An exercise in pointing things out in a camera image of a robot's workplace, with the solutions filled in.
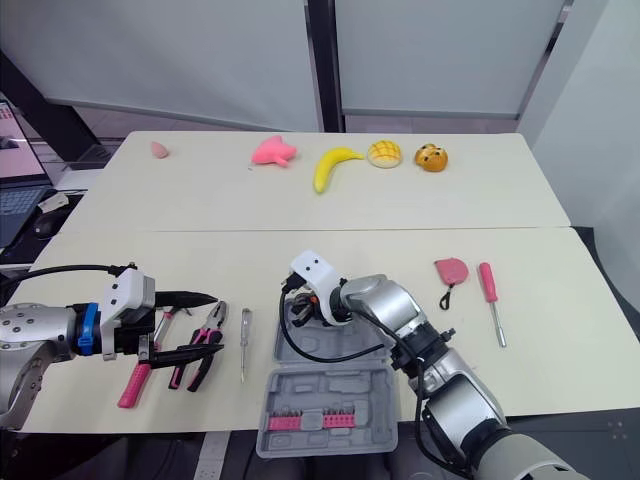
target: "yellow banana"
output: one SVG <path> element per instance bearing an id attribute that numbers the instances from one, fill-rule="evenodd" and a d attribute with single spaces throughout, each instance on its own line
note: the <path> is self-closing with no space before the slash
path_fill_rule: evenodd
<path id="1" fill-rule="evenodd" d="M 336 147 L 326 152 L 316 165 L 316 173 L 313 176 L 313 188 L 322 193 L 329 184 L 331 171 L 338 163 L 345 160 L 363 159 L 364 155 L 354 152 L 348 147 Z"/>

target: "black cable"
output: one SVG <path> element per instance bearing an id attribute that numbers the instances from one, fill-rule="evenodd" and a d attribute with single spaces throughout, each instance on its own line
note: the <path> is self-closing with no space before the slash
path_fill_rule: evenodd
<path id="1" fill-rule="evenodd" d="M 249 473 L 249 467 L 251 466 L 251 460 L 256 454 L 256 447 L 258 446 L 258 440 L 256 439 L 253 442 L 253 447 L 251 447 L 251 451 L 249 452 L 249 456 L 247 457 L 247 461 L 244 464 L 244 471 L 242 472 L 242 480 L 247 480 L 247 474 Z"/>
<path id="2" fill-rule="evenodd" d="M 13 285 L 14 283 L 18 283 L 23 280 L 28 280 L 29 278 L 40 277 L 42 275 L 50 275 L 52 273 L 75 272 L 80 270 L 94 270 L 94 271 L 107 272 L 110 275 L 118 276 L 122 272 L 124 272 L 127 268 L 135 268 L 135 265 L 131 264 L 126 267 L 117 266 L 117 265 L 62 265 L 60 267 L 41 268 L 40 270 L 32 270 L 31 272 L 23 273 L 21 275 L 16 275 L 15 277 L 5 280 L 0 284 L 0 288 L 5 289 L 9 285 Z"/>
<path id="3" fill-rule="evenodd" d="M 284 318 L 285 317 L 284 299 L 286 295 L 287 293 L 285 291 L 283 291 L 280 294 L 280 307 L 279 307 L 280 329 L 282 330 L 282 335 L 284 336 L 284 339 L 287 341 L 289 346 L 301 357 L 304 357 L 307 360 L 311 360 L 312 362 L 318 362 L 318 363 L 340 363 L 340 362 L 346 362 L 348 360 L 353 360 L 354 358 L 362 357 L 364 355 L 367 355 L 368 353 L 375 352 L 376 350 L 380 350 L 381 348 L 384 348 L 384 345 L 381 343 L 379 345 L 374 345 L 373 347 L 369 347 L 365 350 L 362 350 L 358 353 L 353 353 L 351 355 L 345 355 L 344 357 L 335 357 L 335 358 L 316 357 L 315 355 L 311 355 L 305 352 L 300 347 L 298 347 L 298 345 L 296 345 L 296 343 L 293 341 L 293 338 L 291 338 L 291 335 L 289 335 L 289 331 L 287 330 L 287 322 Z"/>
<path id="4" fill-rule="evenodd" d="M 443 468 L 446 471 L 453 473 L 454 475 L 457 475 L 459 477 L 471 479 L 471 475 L 468 472 L 464 470 L 460 470 L 454 467 L 453 465 L 445 462 L 444 460 L 438 458 L 436 455 L 431 453 L 427 448 L 427 446 L 424 444 L 424 440 L 422 439 L 422 431 L 420 428 L 422 426 L 421 413 L 422 413 L 422 401 L 424 399 L 424 395 L 423 395 L 424 394 L 424 366 L 422 364 L 421 359 L 417 360 L 417 367 L 418 367 L 418 390 L 416 391 L 416 414 L 413 419 L 413 430 L 414 430 L 414 435 L 416 437 L 416 444 L 418 445 L 418 448 L 420 449 L 422 454 L 425 457 L 427 457 L 429 460 L 431 460 L 433 463 L 438 465 L 440 468 Z"/>
<path id="5" fill-rule="evenodd" d="M 416 355 L 416 352 L 413 351 L 413 348 L 411 348 L 409 346 L 409 344 L 407 342 L 405 342 L 403 339 L 401 339 L 398 335 L 396 335 L 396 332 L 394 332 L 393 330 L 391 330 L 389 327 L 387 327 L 384 323 L 382 323 L 380 320 L 378 320 L 377 318 L 369 315 L 368 313 L 365 312 L 357 312 L 358 315 L 360 315 L 361 317 L 363 317 L 364 319 L 368 320 L 369 322 L 371 322 L 374 326 L 378 327 L 380 330 L 382 330 L 384 333 L 386 333 L 387 335 L 389 335 L 391 338 L 393 338 L 393 341 L 396 342 L 400 348 L 402 348 L 407 355 L 409 355 L 409 358 L 411 358 L 413 361 L 418 361 L 418 356 Z"/>

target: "pink plush toy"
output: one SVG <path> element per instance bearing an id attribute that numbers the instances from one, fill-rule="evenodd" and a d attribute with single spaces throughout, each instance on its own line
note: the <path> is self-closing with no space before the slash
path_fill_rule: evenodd
<path id="1" fill-rule="evenodd" d="M 253 152 L 251 161 L 257 165 L 277 163 L 281 167 L 288 167 L 287 160 L 292 159 L 295 154 L 296 147 L 284 143 L 280 135 L 274 135 L 260 144 Z"/>

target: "test pen screwdriver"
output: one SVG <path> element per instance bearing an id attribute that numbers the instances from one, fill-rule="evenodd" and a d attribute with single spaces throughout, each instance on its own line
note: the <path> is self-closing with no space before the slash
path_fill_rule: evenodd
<path id="1" fill-rule="evenodd" d="M 249 328 L 251 327 L 252 312 L 248 308 L 242 309 L 242 325 L 240 326 L 240 347 L 242 353 L 240 357 L 240 381 L 244 383 L 245 361 L 247 356 L 247 345 L 249 344 Z"/>
<path id="2" fill-rule="evenodd" d="M 504 336 L 504 330 L 502 330 L 502 324 L 500 323 L 500 316 L 498 315 L 498 309 L 496 308 L 496 302 L 498 301 L 498 294 L 496 293 L 496 284 L 493 280 L 493 272 L 491 272 L 491 265 L 487 262 L 483 262 L 478 267 L 480 273 L 480 283 L 484 290 L 484 298 L 491 305 L 491 313 L 493 314 L 493 323 L 496 328 L 496 335 L 498 342 L 502 348 L 506 348 L 507 339 Z"/>

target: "screwdriver shaft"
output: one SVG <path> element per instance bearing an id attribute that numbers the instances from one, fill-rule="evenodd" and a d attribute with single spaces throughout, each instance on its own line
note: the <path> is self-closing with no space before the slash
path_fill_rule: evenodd
<path id="1" fill-rule="evenodd" d="M 496 335 L 498 342 L 502 348 L 507 347 L 507 339 L 504 336 L 504 330 L 502 330 L 502 324 L 500 323 L 500 316 L 498 315 L 498 309 L 496 308 L 496 302 L 491 302 L 491 313 L 493 314 L 493 323 L 496 327 Z"/>
<path id="2" fill-rule="evenodd" d="M 242 347 L 242 357 L 240 357 L 240 381 L 244 383 L 244 357 L 247 350 L 247 346 Z"/>

